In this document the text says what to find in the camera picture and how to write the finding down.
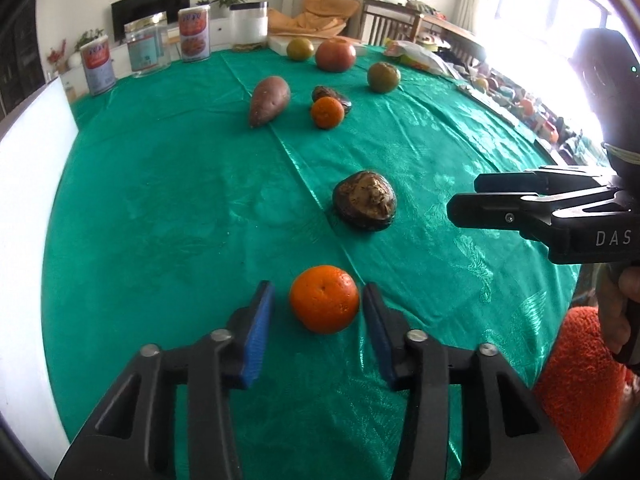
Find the right hand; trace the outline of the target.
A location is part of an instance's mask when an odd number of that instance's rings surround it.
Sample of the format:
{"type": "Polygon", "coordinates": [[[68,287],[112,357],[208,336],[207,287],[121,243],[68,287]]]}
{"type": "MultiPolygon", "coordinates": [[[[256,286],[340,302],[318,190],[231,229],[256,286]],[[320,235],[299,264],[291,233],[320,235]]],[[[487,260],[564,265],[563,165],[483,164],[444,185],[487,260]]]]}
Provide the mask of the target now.
{"type": "Polygon", "coordinates": [[[638,268],[627,268],[614,282],[608,269],[600,271],[597,282],[597,300],[602,338],[605,345],[617,354],[630,338],[631,328],[625,310],[628,300],[639,301],[640,273],[638,268]]]}

